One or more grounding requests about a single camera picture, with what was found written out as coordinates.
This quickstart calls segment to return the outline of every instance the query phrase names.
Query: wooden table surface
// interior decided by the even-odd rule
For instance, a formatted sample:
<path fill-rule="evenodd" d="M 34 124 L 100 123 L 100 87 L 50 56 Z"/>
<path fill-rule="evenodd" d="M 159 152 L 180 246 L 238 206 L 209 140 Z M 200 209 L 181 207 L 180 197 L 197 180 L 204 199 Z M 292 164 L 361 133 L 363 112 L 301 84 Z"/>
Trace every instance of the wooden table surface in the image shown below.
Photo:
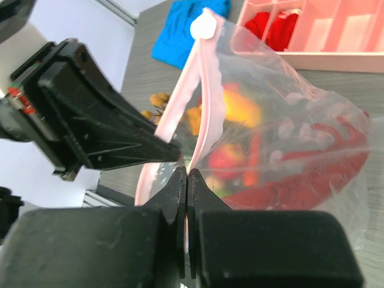
<path fill-rule="evenodd" d="M 229 20 L 236 22 L 244 0 L 232 0 Z M 136 34 L 128 62 L 122 94 L 139 110 L 148 110 L 149 96 L 171 93 L 180 70 L 151 58 L 152 47 L 159 36 L 169 8 L 168 0 L 144 11 L 136 27 Z M 384 114 L 384 75 L 338 73 L 327 71 L 299 71 L 314 86 L 336 91 L 350 99 L 373 117 Z M 384 287 L 384 152 L 374 152 L 366 165 L 370 207 L 370 224 L 366 231 L 367 243 L 356 252 L 367 279 L 366 287 Z M 133 196 L 141 167 L 103 172 L 100 184 Z"/>

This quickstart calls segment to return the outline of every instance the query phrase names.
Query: clear plastic bag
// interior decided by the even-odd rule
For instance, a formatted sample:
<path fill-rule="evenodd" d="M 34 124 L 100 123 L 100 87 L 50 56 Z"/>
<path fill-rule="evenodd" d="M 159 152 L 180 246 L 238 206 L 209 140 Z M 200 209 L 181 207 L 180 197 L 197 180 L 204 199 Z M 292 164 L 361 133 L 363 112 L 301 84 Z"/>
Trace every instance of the clear plastic bag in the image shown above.
<path fill-rule="evenodd" d="M 359 247 L 368 222 L 368 114 L 312 86 L 245 28 L 208 9 L 202 15 L 215 19 L 215 34 L 195 41 L 155 132 L 175 138 L 183 159 L 146 164 L 136 204 L 183 165 L 199 169 L 233 209 L 328 211 Z"/>

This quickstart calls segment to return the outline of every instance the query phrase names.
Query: pink organizer tray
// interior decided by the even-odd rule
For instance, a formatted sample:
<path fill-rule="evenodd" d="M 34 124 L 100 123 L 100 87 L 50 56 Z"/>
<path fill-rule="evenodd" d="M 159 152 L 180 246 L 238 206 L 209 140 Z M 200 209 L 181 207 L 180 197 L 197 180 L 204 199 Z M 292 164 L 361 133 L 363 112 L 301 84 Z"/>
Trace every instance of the pink organizer tray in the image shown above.
<path fill-rule="evenodd" d="M 238 25 L 270 12 L 265 41 L 277 14 L 296 8 L 289 46 L 277 52 L 293 68 L 384 73 L 384 0 L 245 0 Z"/>

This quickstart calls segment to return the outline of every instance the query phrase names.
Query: red plastic item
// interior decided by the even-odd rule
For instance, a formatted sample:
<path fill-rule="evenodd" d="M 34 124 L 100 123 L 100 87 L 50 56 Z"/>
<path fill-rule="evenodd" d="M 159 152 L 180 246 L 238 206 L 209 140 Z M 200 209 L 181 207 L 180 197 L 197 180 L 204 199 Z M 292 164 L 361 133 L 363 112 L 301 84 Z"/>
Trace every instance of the red plastic item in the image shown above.
<path fill-rule="evenodd" d="M 367 136 L 363 132 L 357 130 L 342 116 L 337 120 L 348 131 L 348 139 L 343 139 L 337 130 L 325 124 L 313 125 L 312 129 L 332 134 L 334 143 L 323 151 L 290 152 L 282 161 L 336 152 L 348 147 L 368 146 Z M 362 150 L 363 152 L 356 152 L 342 159 L 336 157 L 334 161 L 313 160 L 305 165 L 301 174 L 285 177 L 280 182 L 267 183 L 263 187 L 250 188 L 226 196 L 223 200 L 233 209 L 266 210 L 269 207 L 277 210 L 313 209 L 331 197 L 332 192 L 339 193 L 360 173 L 369 156 L 366 149 Z M 309 187 L 316 187 L 317 193 L 311 193 Z"/>
<path fill-rule="evenodd" d="M 253 19 L 249 20 L 245 24 L 245 27 L 261 39 L 263 37 L 269 15 L 269 12 L 259 12 L 253 17 Z"/>
<path fill-rule="evenodd" d="M 267 45 L 274 51 L 287 49 L 298 17 L 297 9 L 279 12 L 268 31 Z"/>
<path fill-rule="evenodd" d="M 243 185 L 246 187 L 255 187 L 259 183 L 259 171 L 253 169 L 259 165 L 260 154 L 260 135 L 256 133 L 252 136 L 249 147 L 247 166 L 250 168 L 243 174 Z"/>
<path fill-rule="evenodd" d="M 233 168 L 245 164 L 245 156 L 240 144 L 227 144 L 213 151 L 208 158 L 208 167 L 222 180 L 231 180 L 241 172 Z"/>

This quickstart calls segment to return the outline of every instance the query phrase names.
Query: red object in box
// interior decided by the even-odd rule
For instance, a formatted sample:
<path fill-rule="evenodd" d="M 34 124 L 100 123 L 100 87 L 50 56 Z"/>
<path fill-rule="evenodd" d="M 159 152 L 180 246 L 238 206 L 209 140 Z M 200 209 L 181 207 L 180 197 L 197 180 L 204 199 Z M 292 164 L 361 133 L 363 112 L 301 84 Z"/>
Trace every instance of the red object in box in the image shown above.
<path fill-rule="evenodd" d="M 259 12 L 253 17 L 253 19 L 249 20 L 245 24 L 245 27 L 261 39 L 263 37 L 269 15 L 269 12 Z"/>
<path fill-rule="evenodd" d="M 289 9 L 299 11 L 299 20 L 288 48 L 277 54 L 294 69 L 384 73 L 383 1 L 245 0 L 237 25 L 244 27 L 259 11 L 271 12 L 273 22 L 279 11 Z M 248 29 L 238 29 L 233 35 L 231 49 L 237 55 L 258 50 L 258 38 L 244 31 Z"/>
<path fill-rule="evenodd" d="M 267 45 L 274 51 L 287 49 L 298 17 L 296 9 L 281 11 L 268 31 Z"/>

